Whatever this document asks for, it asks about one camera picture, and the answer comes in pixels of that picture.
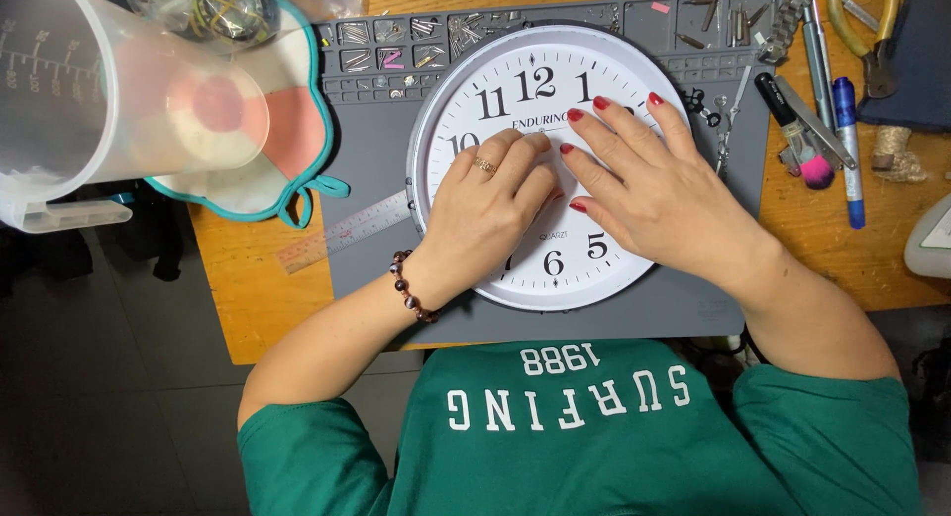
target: clock numeral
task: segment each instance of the clock numeral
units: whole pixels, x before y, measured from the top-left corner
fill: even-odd
[[[477,97],[482,97],[482,117],[479,120],[485,120],[487,118],[497,118],[501,116],[506,116],[508,113],[505,112],[505,105],[502,103],[502,87],[494,90],[492,92],[495,95],[495,102],[498,103],[498,114],[489,114],[489,95],[485,91],[476,93]]]
[[[590,102],[591,99],[588,97],[588,72],[581,72],[580,75],[575,77],[581,79],[581,99],[578,100],[578,103]]]
[[[466,137],[469,137],[469,136],[471,136],[473,139],[472,145],[476,145],[476,146],[480,145],[480,143],[478,142],[478,137],[476,137],[474,133],[463,133],[462,137],[453,135],[452,138],[449,139],[449,141],[453,143],[453,157],[458,156],[459,152],[464,151],[470,146],[472,146],[472,145],[466,145]]]
[[[552,258],[552,255],[560,256],[561,252],[551,251],[545,256],[545,272],[551,274],[552,276],[555,276],[555,275],[561,274],[561,271],[565,270],[565,264],[563,264],[561,260],[557,258]],[[557,264],[558,270],[552,271],[552,264]]]
[[[546,78],[545,81],[541,79],[541,72],[545,72]],[[526,100],[533,100],[537,97],[554,97],[554,85],[550,85],[548,89],[542,91],[541,88],[548,85],[548,82],[552,81],[554,78],[554,71],[549,67],[538,67],[538,70],[534,72],[532,76],[535,81],[541,81],[541,85],[535,88],[534,98],[529,97],[529,84],[528,79],[525,77],[525,71],[518,72],[516,77],[522,82],[522,99],[519,102],[524,102]]]
[[[601,238],[601,237],[604,237],[604,232],[603,232],[603,231],[602,231],[601,233],[589,233],[589,234],[588,234],[588,258],[590,258],[590,259],[592,259],[592,260],[596,260],[596,259],[598,259],[598,258],[603,258],[604,255],[606,255],[606,254],[608,253],[608,246],[607,246],[607,245],[605,245],[604,243],[602,243],[602,242],[600,242],[600,241],[593,241],[594,239],[598,239],[598,238]],[[594,248],[595,248],[595,247],[598,247],[599,249],[601,249],[601,254],[600,254],[600,255],[596,255],[596,256],[594,255]]]

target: yellow-handled pliers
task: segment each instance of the yellow-handled pliers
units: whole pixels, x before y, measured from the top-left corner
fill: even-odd
[[[862,74],[865,78],[865,94],[871,98],[891,97],[895,94],[898,85],[895,76],[888,68],[886,52],[891,41],[892,30],[895,27],[895,15],[898,14],[898,0],[886,0],[885,10],[879,21],[879,31],[875,38],[875,47],[865,46],[862,39],[845,19],[845,8],[842,0],[828,0],[829,21],[835,33],[839,35],[845,46],[862,60]]]

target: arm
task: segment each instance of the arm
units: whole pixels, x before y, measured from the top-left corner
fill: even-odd
[[[610,100],[595,98],[594,107],[598,117],[569,111],[571,125],[616,177],[563,146],[565,163],[592,195],[574,199],[575,209],[628,251],[730,293],[760,350],[778,367],[828,378],[898,377],[862,310],[746,213],[697,152],[677,109],[650,95],[648,110],[665,145]]]
[[[403,262],[403,278],[423,308],[441,308],[498,267],[542,206],[564,195],[555,188],[551,166],[532,167],[550,146],[543,133],[506,130],[453,161],[435,195],[426,236]],[[496,167],[494,175],[473,165],[476,154]],[[394,283],[383,274],[311,315],[271,348],[244,385],[238,428],[267,405],[326,401],[350,388],[416,321]]]

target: woman's left hand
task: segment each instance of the woman's left hand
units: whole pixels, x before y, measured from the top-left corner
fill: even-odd
[[[442,307],[501,265],[542,206],[564,196],[552,166],[532,167],[550,147],[544,133],[510,129],[456,156],[435,194],[426,235],[403,264],[425,309]]]

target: measuring jug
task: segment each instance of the measuring jug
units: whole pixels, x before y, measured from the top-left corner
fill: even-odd
[[[235,169],[267,105],[225,59],[106,0],[0,0],[0,220],[20,230],[122,222],[86,183]]]

